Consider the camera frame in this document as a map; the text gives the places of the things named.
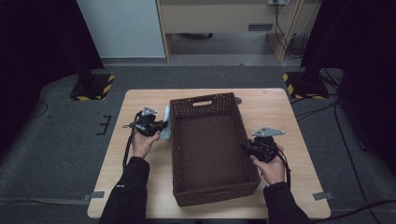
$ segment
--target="gray floor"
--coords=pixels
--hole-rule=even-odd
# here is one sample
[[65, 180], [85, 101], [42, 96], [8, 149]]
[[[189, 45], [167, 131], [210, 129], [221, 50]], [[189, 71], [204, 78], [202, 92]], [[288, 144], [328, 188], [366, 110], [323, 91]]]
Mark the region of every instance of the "gray floor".
[[[129, 89], [286, 89], [281, 75], [300, 70], [300, 62], [300, 59], [286, 58], [284, 62], [276, 63], [263, 34], [215, 34], [207, 40], [179, 36], [169, 64], [137, 61], [107, 64], [106, 70], [116, 78], [105, 100], [69, 101], [68, 93], [77, 76], [50, 83], [42, 90], [40, 99], [48, 105], [48, 109], [43, 104], [37, 104], [32, 115], [44, 114], [26, 124], [0, 166], [0, 199], [81, 201], [85, 194], [90, 194], [99, 175], [123, 96]], [[330, 72], [341, 79], [342, 71], [330, 69]], [[334, 195], [334, 199], [329, 200], [332, 217], [363, 207], [366, 202], [336, 125], [333, 105], [306, 118], [299, 115], [334, 104], [336, 100], [337, 97], [332, 96], [326, 100], [307, 99], [292, 104], [320, 183], [325, 191]], [[336, 107], [336, 112], [368, 203], [396, 200], [395, 176], [374, 152], [360, 149], [359, 139], [345, 111]], [[110, 125], [105, 135], [97, 135], [103, 130], [100, 123], [106, 122], [104, 116], [111, 116]], [[381, 223], [395, 223], [396, 204], [382, 205], [372, 210]], [[216, 221], [226, 223], [231, 220]], [[0, 203], [0, 223], [96, 221], [87, 216], [87, 205]], [[362, 211], [327, 223], [376, 222], [368, 211]]]

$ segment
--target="hazard tape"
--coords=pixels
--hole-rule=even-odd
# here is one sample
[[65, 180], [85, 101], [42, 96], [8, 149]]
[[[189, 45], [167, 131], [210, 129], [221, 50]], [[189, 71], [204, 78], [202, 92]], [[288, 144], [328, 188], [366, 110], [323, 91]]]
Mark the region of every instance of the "hazard tape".
[[291, 98], [295, 99], [303, 99], [303, 98], [310, 98], [310, 99], [326, 99], [326, 96], [320, 94], [297, 94], [294, 92], [294, 88], [290, 82], [288, 74], [283, 74], [283, 80], [285, 81], [286, 87], [288, 88], [288, 92]]
[[109, 76], [107, 84], [105, 88], [103, 89], [103, 93], [101, 95], [96, 95], [96, 96], [85, 96], [85, 95], [80, 95], [76, 97], [72, 97], [72, 101], [90, 101], [90, 100], [103, 100], [108, 94], [108, 91], [110, 91], [111, 85], [113, 84], [115, 76]]

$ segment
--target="hand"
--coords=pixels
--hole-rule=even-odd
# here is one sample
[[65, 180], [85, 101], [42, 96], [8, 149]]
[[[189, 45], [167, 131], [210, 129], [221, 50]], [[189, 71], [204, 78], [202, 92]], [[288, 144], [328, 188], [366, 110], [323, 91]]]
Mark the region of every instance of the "hand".
[[[278, 144], [276, 146], [283, 152], [284, 148], [282, 146]], [[259, 161], [253, 155], [250, 156], [250, 159], [262, 171], [262, 176], [269, 185], [285, 181], [285, 164], [278, 156], [268, 163]]]
[[146, 156], [151, 151], [152, 144], [160, 139], [160, 131], [157, 131], [151, 137], [146, 137], [145, 135], [141, 134], [138, 130], [135, 130], [134, 139], [132, 142], [132, 147], [135, 157], [141, 157], [145, 159]]

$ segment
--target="black stand base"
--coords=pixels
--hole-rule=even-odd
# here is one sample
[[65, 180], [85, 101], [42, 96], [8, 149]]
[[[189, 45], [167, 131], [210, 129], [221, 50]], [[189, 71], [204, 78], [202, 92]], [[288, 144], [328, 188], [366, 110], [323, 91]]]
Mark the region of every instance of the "black stand base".
[[92, 75], [94, 82], [91, 87], [86, 88], [78, 79], [75, 87], [70, 93], [72, 101], [102, 100], [107, 96], [113, 82], [114, 76], [110, 74]]
[[288, 72], [283, 75], [291, 98], [329, 98], [329, 92], [322, 80], [315, 78], [306, 81], [303, 74], [304, 72]]

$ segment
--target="gray carpet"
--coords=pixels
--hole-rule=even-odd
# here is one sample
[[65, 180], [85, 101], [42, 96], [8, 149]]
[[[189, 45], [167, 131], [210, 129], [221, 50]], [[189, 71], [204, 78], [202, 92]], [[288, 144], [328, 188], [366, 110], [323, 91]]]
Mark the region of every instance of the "gray carpet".
[[[255, 66], [136, 66], [108, 67], [115, 80], [105, 100], [71, 102], [68, 94], [77, 76], [47, 85], [32, 117], [0, 166], [0, 198], [81, 200], [90, 194], [106, 154], [125, 92], [130, 89], [283, 88], [281, 75], [297, 67]], [[334, 103], [302, 100], [292, 104], [296, 115]], [[342, 109], [337, 109], [363, 190], [369, 203], [396, 200], [396, 178], [373, 152], [360, 150], [359, 141]], [[111, 116], [105, 135], [100, 123]], [[333, 107], [299, 121], [304, 140], [332, 216], [360, 208], [361, 196], [351, 162], [336, 126]], [[82, 205], [0, 204], [0, 223], [95, 223]], [[381, 223], [394, 223], [396, 204], [373, 208]], [[375, 223], [368, 211], [327, 223]]]

